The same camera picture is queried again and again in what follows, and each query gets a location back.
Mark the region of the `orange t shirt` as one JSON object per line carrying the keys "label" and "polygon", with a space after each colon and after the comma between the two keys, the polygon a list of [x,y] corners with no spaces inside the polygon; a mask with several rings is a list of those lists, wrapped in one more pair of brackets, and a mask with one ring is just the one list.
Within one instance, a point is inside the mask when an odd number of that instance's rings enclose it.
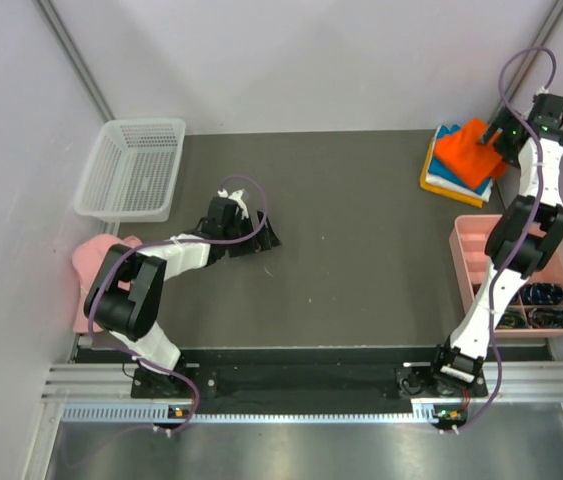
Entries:
{"label": "orange t shirt", "polygon": [[478,187],[486,178],[497,180],[507,170],[503,157],[497,153],[493,141],[480,145],[477,140],[487,124],[472,118],[450,135],[439,139],[435,154],[469,187]]}

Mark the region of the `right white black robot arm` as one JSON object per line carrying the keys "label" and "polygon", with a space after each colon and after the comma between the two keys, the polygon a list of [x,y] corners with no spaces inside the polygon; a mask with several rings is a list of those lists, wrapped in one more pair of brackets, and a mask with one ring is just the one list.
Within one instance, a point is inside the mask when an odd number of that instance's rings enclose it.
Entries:
{"label": "right white black robot arm", "polygon": [[427,380],[448,396],[472,387],[481,375],[488,346],[506,307],[536,272],[545,268],[563,240],[560,164],[563,157],[563,96],[547,91],[533,98],[527,115],[508,106],[484,126],[471,124],[436,143],[446,160],[503,160],[519,169],[519,192],[485,244],[485,277],[464,320],[438,347]]}

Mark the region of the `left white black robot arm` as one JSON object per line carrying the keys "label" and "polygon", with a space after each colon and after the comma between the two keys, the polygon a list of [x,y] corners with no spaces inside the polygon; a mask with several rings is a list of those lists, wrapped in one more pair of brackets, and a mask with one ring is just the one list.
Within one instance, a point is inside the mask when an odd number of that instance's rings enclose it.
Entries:
{"label": "left white black robot arm", "polygon": [[236,258],[281,245],[266,213],[258,210],[254,225],[238,195],[221,192],[193,229],[165,241],[134,248],[112,245],[85,297],[88,327],[98,326],[121,341],[141,366],[154,372],[153,384],[166,396],[181,394],[188,374],[177,366],[180,349],[157,322],[164,283],[224,256]]}

